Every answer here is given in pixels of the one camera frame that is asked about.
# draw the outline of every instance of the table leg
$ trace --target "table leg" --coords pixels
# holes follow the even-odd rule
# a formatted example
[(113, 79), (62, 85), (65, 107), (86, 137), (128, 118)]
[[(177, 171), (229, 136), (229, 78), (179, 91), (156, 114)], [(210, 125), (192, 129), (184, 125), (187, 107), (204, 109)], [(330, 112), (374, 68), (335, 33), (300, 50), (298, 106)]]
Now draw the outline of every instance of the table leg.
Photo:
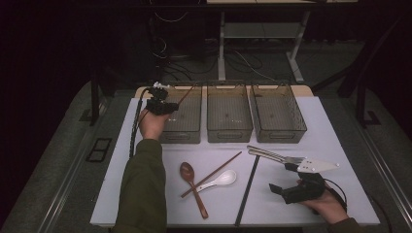
[(307, 24), (307, 21), (309, 19), (309, 16), (310, 16), (310, 12), (305, 12), (304, 13), (303, 19), (302, 19), (302, 21), (299, 25), (299, 28), (297, 30), (297, 35), (296, 35), (295, 40), (294, 40), (294, 47), (293, 47), (292, 51), (288, 51), (286, 53), (286, 56), (288, 58), (288, 62), (291, 66), (292, 73), (294, 75), (294, 79), (296, 80), (297, 83), (303, 83), (304, 82), (302, 74), (300, 73), (300, 70), (299, 70), (299, 66), (297, 65), (297, 62), (296, 62), (296, 55), (297, 55), (297, 51), (299, 50), (300, 43), (302, 42), (303, 34), (305, 32), (306, 24)]
[(219, 80), (225, 80), (225, 70), (224, 70), (224, 12), (221, 14), (221, 37), (219, 41), (219, 57), (218, 57), (218, 75)]

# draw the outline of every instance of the dark background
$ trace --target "dark background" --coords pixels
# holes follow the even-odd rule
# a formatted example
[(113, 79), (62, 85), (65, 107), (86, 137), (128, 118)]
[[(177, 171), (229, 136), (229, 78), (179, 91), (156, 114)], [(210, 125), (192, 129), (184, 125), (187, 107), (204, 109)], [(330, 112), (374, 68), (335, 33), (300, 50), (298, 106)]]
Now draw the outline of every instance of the dark background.
[[(374, 42), (373, 38), (379, 38), (410, 1), (360, 3), (369, 7), (312, 14), (305, 40)], [(158, 63), (152, 56), (153, 35), (148, 34), (146, 21), (149, 16), (95, 11), (84, 14), (70, 1), (0, 1), (0, 225), (72, 99), (89, 82), (90, 67), (98, 71), (107, 95), (117, 88), (135, 88), (159, 79), (161, 67), (156, 68)], [(214, 24), (219, 22), (218, 16), (191, 14), (178, 26), (156, 24), (155, 31), (175, 35), (170, 39), (174, 39), (176, 48), (201, 58), (199, 48), (204, 38), (218, 32)], [(412, 138), (412, 95), (408, 93), (412, 84), (412, 38), (407, 33), (412, 28), (411, 16), (402, 18), (365, 76), (373, 81), (370, 88)], [(183, 28), (195, 40), (179, 33)]]

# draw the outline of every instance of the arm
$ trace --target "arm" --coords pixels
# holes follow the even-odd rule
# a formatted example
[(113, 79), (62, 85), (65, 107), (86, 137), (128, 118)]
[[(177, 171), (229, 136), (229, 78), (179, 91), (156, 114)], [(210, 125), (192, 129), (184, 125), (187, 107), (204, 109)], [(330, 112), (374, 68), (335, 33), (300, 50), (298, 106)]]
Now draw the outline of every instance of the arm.
[(340, 203), (328, 190), (325, 190), (320, 198), (304, 201), (300, 204), (317, 211), (330, 224), (328, 228), (330, 233), (363, 232), (363, 229), (346, 214)]
[(166, 175), (158, 137), (169, 116), (155, 116), (147, 110), (140, 116), (143, 140), (124, 169), (115, 233), (166, 232)]

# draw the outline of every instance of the white table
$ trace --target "white table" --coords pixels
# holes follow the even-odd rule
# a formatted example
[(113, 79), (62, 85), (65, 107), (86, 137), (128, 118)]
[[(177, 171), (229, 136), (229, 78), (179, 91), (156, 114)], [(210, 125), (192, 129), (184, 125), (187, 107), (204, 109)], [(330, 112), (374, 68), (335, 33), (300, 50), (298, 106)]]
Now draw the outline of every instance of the white table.
[[(338, 183), (346, 193), (348, 213), (360, 224), (378, 224), (379, 219), (369, 203), (345, 152), (333, 131), (325, 110), (317, 97), (296, 97), (307, 125), (307, 132), (299, 144), (260, 144), (255, 132), (250, 143), (209, 144), (206, 132), (206, 101), (202, 103), (201, 143), (198, 145), (163, 145), (166, 169), (167, 223), (173, 226), (233, 226), (250, 177), (255, 157), (249, 155), (247, 145), (273, 150), (284, 156), (308, 156), (340, 164), (338, 170), (321, 175)], [(132, 99), (120, 131), (105, 180), (102, 184), (90, 223), (103, 227), (115, 224), (120, 194), (121, 177), (128, 160), (131, 126), (137, 108)], [(141, 139), (136, 136), (136, 143)], [(181, 198), (189, 185), (180, 177), (179, 167), (184, 161), (191, 164), (197, 183), (225, 163), (238, 151), (242, 153), (217, 173), (232, 169), (237, 173), (235, 183), (225, 187), (210, 187), (200, 192), (209, 218), (203, 219), (194, 196)], [(259, 160), (240, 226), (304, 226), (324, 222), (299, 204), (285, 204), (283, 198), (272, 193), (268, 184), (283, 188), (296, 185), (297, 173), (285, 170), (282, 164), (266, 158)]]

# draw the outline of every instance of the hand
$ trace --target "hand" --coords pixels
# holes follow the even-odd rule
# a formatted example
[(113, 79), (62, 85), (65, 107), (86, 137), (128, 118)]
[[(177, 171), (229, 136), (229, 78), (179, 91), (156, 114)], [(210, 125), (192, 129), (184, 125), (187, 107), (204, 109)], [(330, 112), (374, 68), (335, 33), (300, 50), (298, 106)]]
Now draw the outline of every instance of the hand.
[(139, 115), (139, 128), (143, 139), (158, 140), (168, 118), (170, 118), (170, 115), (156, 116), (144, 109)]
[(329, 224), (349, 218), (343, 207), (328, 190), (325, 190), (321, 197), (303, 201), (300, 204), (317, 211)]

